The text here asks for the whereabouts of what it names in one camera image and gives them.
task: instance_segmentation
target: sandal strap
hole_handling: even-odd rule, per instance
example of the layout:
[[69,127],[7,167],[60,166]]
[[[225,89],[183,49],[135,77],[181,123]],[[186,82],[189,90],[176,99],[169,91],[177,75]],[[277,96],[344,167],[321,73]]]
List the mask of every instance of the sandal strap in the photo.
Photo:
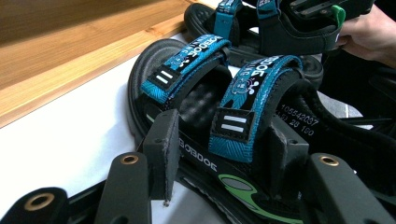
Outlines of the sandal strap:
[[252,162],[253,144],[276,81],[302,67],[301,59],[291,55],[245,65],[231,82],[215,114],[209,152],[233,161]]
[[206,64],[219,61],[228,65],[227,52],[230,47],[231,42],[223,37],[202,35],[149,75],[141,90],[161,105],[169,103]]
[[243,7],[241,0],[222,0],[216,9],[216,20],[213,33],[226,39],[230,38],[233,18]]
[[256,8],[259,20],[265,20],[279,14],[279,2],[277,0],[257,1]]

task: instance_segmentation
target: wooden surface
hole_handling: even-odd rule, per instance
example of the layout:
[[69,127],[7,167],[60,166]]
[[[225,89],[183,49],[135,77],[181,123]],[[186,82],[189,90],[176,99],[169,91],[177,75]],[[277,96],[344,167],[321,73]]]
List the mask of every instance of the wooden surface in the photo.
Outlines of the wooden surface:
[[184,29],[186,0],[0,0],[0,128]]

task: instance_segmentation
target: white surface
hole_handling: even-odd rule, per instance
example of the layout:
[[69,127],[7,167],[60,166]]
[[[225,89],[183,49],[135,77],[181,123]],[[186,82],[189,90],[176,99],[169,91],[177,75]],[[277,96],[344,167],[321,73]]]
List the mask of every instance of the white surface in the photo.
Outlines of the white surface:
[[[71,197],[105,180],[112,160],[134,150],[125,107],[135,59],[0,129],[0,218],[35,189],[58,187]],[[178,183],[170,206],[153,202],[152,215],[153,223],[222,223]]]

